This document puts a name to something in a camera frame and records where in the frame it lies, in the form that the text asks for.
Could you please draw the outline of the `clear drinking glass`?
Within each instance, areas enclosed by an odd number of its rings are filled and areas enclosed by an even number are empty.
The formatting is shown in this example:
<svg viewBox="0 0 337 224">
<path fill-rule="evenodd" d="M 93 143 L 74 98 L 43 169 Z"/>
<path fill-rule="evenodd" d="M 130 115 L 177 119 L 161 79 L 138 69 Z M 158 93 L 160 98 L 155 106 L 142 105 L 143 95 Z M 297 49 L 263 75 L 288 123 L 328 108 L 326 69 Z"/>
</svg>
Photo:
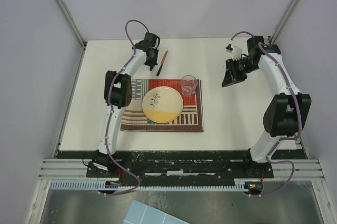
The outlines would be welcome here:
<svg viewBox="0 0 337 224">
<path fill-rule="evenodd" d="M 197 87 L 197 79 L 192 75 L 185 75 L 181 78 L 182 94 L 184 96 L 192 96 Z"/>
</svg>

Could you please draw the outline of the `patchwork patterned placemat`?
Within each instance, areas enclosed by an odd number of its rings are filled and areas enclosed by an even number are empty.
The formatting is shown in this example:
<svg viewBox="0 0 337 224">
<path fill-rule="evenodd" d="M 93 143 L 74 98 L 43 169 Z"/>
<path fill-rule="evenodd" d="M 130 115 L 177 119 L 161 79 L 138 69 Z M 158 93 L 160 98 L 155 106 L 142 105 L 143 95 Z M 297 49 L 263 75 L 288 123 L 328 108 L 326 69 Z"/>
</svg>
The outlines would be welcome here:
<svg viewBox="0 0 337 224">
<path fill-rule="evenodd" d="M 142 101 L 148 91 L 155 87 L 168 86 L 182 94 L 179 79 L 133 79 L 133 97 L 126 108 L 121 122 L 122 131 L 144 132 L 193 132 L 201 133 L 203 126 L 202 88 L 201 80 L 197 80 L 193 96 L 184 96 L 181 115 L 168 123 L 156 123 L 148 119 L 142 110 Z"/>
</svg>

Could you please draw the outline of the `cream yellow ceramic plate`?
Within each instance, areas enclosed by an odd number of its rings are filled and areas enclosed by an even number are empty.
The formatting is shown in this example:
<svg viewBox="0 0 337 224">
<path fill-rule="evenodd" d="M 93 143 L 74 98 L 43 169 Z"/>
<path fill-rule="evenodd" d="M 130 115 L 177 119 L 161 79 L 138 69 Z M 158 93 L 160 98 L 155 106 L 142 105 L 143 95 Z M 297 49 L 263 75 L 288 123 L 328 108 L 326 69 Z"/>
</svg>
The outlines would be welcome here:
<svg viewBox="0 0 337 224">
<path fill-rule="evenodd" d="M 143 97 L 142 110 L 145 116 L 155 123 L 169 123 L 181 114 L 183 98 L 171 87 L 155 87 Z"/>
</svg>

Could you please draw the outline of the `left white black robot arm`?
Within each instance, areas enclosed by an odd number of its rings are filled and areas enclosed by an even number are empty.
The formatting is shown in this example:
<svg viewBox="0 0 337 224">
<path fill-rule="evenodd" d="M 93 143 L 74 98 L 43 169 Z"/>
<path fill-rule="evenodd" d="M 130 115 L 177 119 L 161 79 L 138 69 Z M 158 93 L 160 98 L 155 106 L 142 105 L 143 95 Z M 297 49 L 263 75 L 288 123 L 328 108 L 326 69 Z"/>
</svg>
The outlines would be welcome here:
<svg viewBox="0 0 337 224">
<path fill-rule="evenodd" d="M 142 66 L 157 65 L 158 46 L 160 38 L 146 32 L 144 39 L 132 47 L 132 55 L 117 71 L 107 71 L 105 75 L 104 100 L 107 104 L 105 130 L 98 150 L 89 162 L 90 170 L 99 170 L 106 177 L 116 172 L 116 163 L 110 155 L 116 152 L 117 136 L 120 130 L 122 117 L 132 100 L 131 78 Z"/>
</svg>

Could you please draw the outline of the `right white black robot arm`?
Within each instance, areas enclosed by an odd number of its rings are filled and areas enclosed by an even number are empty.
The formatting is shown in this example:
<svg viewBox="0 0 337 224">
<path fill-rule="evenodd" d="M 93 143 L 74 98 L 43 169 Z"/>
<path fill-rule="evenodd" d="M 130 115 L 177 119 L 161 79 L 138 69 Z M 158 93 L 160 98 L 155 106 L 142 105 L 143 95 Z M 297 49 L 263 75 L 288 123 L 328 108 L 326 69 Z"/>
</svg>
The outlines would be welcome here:
<svg viewBox="0 0 337 224">
<path fill-rule="evenodd" d="M 242 163 L 242 172 L 254 177 L 261 171 L 260 163 L 270 162 L 283 141 L 296 141 L 304 129 L 311 106 L 309 94 L 303 94 L 291 80 L 284 67 L 281 51 L 276 44 L 266 44 L 263 36 L 246 41 L 247 55 L 234 46 L 230 38 L 226 50 L 231 58 L 226 60 L 223 87 L 244 82 L 247 75 L 261 70 L 273 94 L 273 99 L 263 116 L 264 132 L 250 148 L 250 159 Z"/>
</svg>

